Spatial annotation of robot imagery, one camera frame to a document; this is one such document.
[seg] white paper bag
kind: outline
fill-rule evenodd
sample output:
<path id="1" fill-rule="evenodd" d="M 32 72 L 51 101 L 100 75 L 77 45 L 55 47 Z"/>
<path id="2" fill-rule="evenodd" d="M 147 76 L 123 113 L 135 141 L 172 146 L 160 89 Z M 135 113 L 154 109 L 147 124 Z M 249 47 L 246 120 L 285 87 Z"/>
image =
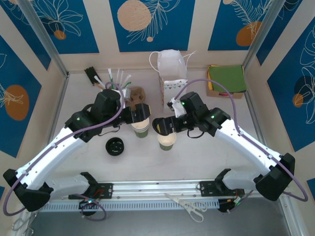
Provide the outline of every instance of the white paper bag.
<path id="1" fill-rule="evenodd" d="M 151 55 L 158 53 L 157 69 L 152 66 Z M 188 59 L 195 52 L 188 54 Z M 149 56 L 150 65 L 159 74 L 159 82 L 162 93 L 162 104 L 164 112 L 167 113 L 170 109 L 167 103 L 171 98 L 175 97 L 181 89 L 187 84 L 187 63 L 180 51 L 164 50 L 161 52 L 152 52 Z"/>

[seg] white scissors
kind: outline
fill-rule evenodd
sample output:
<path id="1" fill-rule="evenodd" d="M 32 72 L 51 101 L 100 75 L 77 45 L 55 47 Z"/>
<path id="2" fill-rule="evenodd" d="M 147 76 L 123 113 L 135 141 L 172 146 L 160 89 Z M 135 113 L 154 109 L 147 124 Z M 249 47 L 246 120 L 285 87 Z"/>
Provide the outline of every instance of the white scissors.
<path id="1" fill-rule="evenodd" d="M 176 197 L 169 195 L 167 193 L 165 193 L 165 195 L 169 199 L 173 200 L 174 202 L 176 202 L 180 206 L 182 206 L 188 212 L 188 214 L 190 215 L 190 217 L 194 221 L 196 221 L 198 223 L 201 223 L 203 221 L 203 215 L 200 212 L 205 212 L 208 209 L 207 205 L 205 205 L 203 202 L 188 202 L 188 201 L 185 201 L 183 199 L 176 198 Z M 197 207 L 195 204 L 203 205 L 204 208 Z M 201 220 L 197 220 L 195 215 L 199 216 L 201 218 Z"/>

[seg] paper cup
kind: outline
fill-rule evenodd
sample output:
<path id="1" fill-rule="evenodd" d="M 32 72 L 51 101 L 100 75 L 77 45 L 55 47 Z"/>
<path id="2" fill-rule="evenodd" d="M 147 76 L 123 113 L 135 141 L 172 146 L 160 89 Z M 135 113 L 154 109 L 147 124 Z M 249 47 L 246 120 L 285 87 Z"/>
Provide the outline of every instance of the paper cup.
<path id="1" fill-rule="evenodd" d="M 131 124 L 131 126 L 132 126 L 132 129 L 134 130 L 134 133 L 136 134 L 138 138 L 144 138 L 148 135 L 149 124 L 150 124 L 150 120 L 149 118 L 147 118 L 142 122 L 133 123 Z"/>
<path id="2" fill-rule="evenodd" d="M 157 139 L 158 139 L 160 148 L 164 151 L 169 151 L 172 149 L 172 147 L 176 141 L 176 134 L 171 133 L 167 136 L 163 136 L 163 135 L 158 134 Z"/>

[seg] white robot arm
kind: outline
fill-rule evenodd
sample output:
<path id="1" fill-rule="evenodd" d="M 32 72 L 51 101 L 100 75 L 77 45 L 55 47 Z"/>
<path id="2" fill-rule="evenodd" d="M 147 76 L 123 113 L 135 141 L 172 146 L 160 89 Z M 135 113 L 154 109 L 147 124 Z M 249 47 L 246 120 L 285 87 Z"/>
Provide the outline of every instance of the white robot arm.
<path id="1" fill-rule="evenodd" d="M 219 192 L 256 189 L 265 198 L 275 201 L 292 181 L 278 162 L 294 174 L 293 156 L 289 153 L 281 155 L 264 146 L 236 126 L 236 122 L 220 108 L 208 110 L 197 93 L 189 92 L 180 101 L 172 99 L 168 105 L 175 111 L 175 116 L 154 119 L 153 128 L 157 133 L 168 135 L 199 128 L 234 147 L 254 165 L 255 171 L 223 170 L 215 180 Z"/>
<path id="2" fill-rule="evenodd" d="M 26 175 L 14 188 L 14 192 L 28 211 L 40 209 L 53 198 L 71 194 L 92 196 L 97 191 L 97 181 L 87 172 L 62 179 L 49 179 L 49 175 L 74 150 L 85 145 L 93 136 L 100 134 L 103 128 L 145 120 L 150 115 L 149 106 L 138 104 L 135 112 L 132 112 L 130 108 L 125 108 L 119 117 L 105 127 L 79 133 L 57 146 L 55 143 L 76 130 L 108 120 L 120 106 L 119 99 L 120 96 L 116 92 L 105 89 L 99 93 L 94 104 L 74 113 L 57 137 L 32 161 L 17 171 L 9 169 L 4 173 L 3 176 L 10 186 L 22 175 Z M 221 193 L 231 189 L 257 189 L 265 198 L 277 200 L 292 181 L 292 178 L 277 162 L 281 162 L 294 174 L 294 157 L 288 153 L 280 155 L 270 150 L 240 127 L 236 127 L 234 120 L 221 109 L 208 110 L 195 92 L 185 94 L 180 101 L 174 103 L 175 116 L 157 118 L 153 121 L 154 130 L 161 135 L 168 135 L 172 132 L 199 128 L 202 132 L 224 140 L 242 153 L 255 166 L 256 171 L 240 172 L 225 169 L 215 179 L 214 188 Z M 26 173 L 28 166 L 51 146 L 54 148 Z"/>
<path id="3" fill-rule="evenodd" d="M 40 209 L 50 199 L 72 194 L 92 196 L 97 191 L 98 182 L 87 172 L 66 178 L 51 179 L 49 176 L 72 152 L 86 145 L 92 137 L 100 134 L 103 128 L 143 121 L 150 116 L 150 107 L 146 104 L 137 104 L 135 111 L 130 107 L 124 108 L 117 118 L 105 126 L 79 132 L 58 145 L 56 143 L 78 130 L 104 123 L 111 119 L 119 108 L 120 95 L 113 90 L 104 89 L 97 95 L 94 104 L 89 104 L 82 111 L 74 113 L 54 140 L 33 160 L 18 170 L 8 169 L 3 174 L 11 187 L 23 177 L 15 186 L 14 192 L 28 211 Z M 38 162 L 28 170 L 35 161 Z"/>

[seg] blue panel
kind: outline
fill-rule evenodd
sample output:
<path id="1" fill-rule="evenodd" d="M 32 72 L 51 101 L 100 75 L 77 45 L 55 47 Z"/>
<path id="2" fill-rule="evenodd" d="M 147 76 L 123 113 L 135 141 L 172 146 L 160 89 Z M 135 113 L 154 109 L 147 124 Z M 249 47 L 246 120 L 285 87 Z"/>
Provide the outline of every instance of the blue panel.
<path id="1" fill-rule="evenodd" d="M 271 26 L 265 40 L 263 41 L 256 54 L 257 59 L 261 65 L 264 63 L 266 57 L 272 50 L 273 46 L 276 44 L 278 38 L 282 34 L 286 25 L 291 20 L 293 14 L 295 13 L 301 2 L 302 0 L 287 0 L 284 3 L 280 13 L 278 14 L 278 17 Z"/>
<path id="2" fill-rule="evenodd" d="M 188 49 L 195 0 L 110 0 L 120 52 Z"/>
<path id="3" fill-rule="evenodd" d="M 221 0 L 208 51 L 247 50 L 272 0 Z"/>
<path id="4" fill-rule="evenodd" d="M 0 201 L 1 201 L 1 197 L 2 197 L 2 195 L 3 195 L 3 192 L 4 192 L 4 187 L 1 187 L 1 186 L 0 186 Z"/>
<path id="5" fill-rule="evenodd" d="M 0 36 L 0 150 L 16 157 L 40 83 Z"/>
<path id="6" fill-rule="evenodd" d="M 60 54 L 98 53 L 83 0 L 33 0 Z"/>
<path id="7" fill-rule="evenodd" d="M 18 5 L 11 3 L 9 0 L 0 0 L 0 5 L 3 7 L 15 27 L 18 29 L 45 69 L 48 70 L 51 59 L 30 27 L 27 19 L 22 14 Z"/>
<path id="8" fill-rule="evenodd" d="M 315 178 L 306 181 L 315 200 Z"/>
<path id="9" fill-rule="evenodd" d="M 315 141 L 315 18 L 268 79 L 295 151 Z"/>

